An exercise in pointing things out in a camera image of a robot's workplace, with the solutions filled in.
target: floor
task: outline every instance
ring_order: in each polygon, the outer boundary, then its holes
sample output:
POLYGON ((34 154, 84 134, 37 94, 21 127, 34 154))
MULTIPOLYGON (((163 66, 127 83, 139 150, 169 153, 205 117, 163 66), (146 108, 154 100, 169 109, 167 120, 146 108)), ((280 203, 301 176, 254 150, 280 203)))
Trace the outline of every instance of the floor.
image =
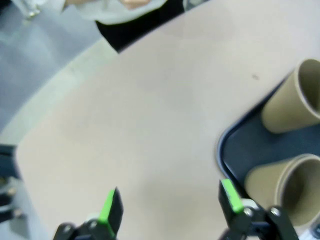
POLYGON ((61 16, 44 9, 25 21, 9 5, 0 15, 0 131, 32 94, 100 37, 73 7, 61 16))
MULTIPOLYGON (((184 0, 190 10, 207 0, 184 0)), ((91 21, 73 7, 31 21, 14 5, 0 14, 0 144, 18 144, 58 101, 117 57, 91 21)), ((22 181, 12 205, 27 217, 0 224, 4 240, 48 240, 22 181)))

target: beige paper cup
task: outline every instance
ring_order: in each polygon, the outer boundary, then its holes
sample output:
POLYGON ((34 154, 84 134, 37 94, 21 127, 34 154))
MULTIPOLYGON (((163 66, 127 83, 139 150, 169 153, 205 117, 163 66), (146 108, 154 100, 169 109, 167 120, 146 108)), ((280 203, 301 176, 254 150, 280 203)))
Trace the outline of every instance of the beige paper cup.
POLYGON ((261 117, 272 133, 320 123, 320 61, 301 62, 266 103, 261 117))
POLYGON ((316 155, 255 167, 244 185, 263 208, 282 206, 294 227, 310 227, 320 214, 320 157, 316 155))

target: hand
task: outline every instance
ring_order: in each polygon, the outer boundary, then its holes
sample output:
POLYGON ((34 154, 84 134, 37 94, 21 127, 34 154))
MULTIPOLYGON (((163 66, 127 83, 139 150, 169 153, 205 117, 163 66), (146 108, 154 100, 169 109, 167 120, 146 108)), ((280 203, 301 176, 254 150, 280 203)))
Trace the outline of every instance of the hand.
POLYGON ((127 9, 136 9, 147 5, 151 0, 119 0, 127 9))

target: table surface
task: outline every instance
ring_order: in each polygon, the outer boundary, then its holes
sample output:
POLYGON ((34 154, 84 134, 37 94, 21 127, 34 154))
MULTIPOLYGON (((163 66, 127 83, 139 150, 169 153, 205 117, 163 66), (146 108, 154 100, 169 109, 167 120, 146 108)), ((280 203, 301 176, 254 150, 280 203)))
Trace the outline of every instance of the table surface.
POLYGON ((305 57, 320 57, 317 0, 212 0, 153 31, 88 79, 17 149, 53 234, 118 186, 123 240, 217 239, 215 146, 305 57))

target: black chair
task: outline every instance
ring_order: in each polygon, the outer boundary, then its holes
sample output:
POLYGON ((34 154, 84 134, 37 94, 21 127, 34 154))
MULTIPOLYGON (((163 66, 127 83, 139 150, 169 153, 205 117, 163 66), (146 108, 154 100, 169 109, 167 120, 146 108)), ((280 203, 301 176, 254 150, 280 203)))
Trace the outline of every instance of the black chair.
MULTIPOLYGON (((19 178, 14 161, 15 149, 16 147, 13 145, 0 144, 0 186, 5 186, 9 177, 19 178)), ((12 189, 0 193, 0 207, 9 205, 14 195, 15 192, 12 189)), ((16 209, 1 211, 0 223, 17 217, 17 214, 19 211, 16 209)))
POLYGON ((19 179, 14 156, 16 146, 0 144, 0 177, 15 177, 19 179))

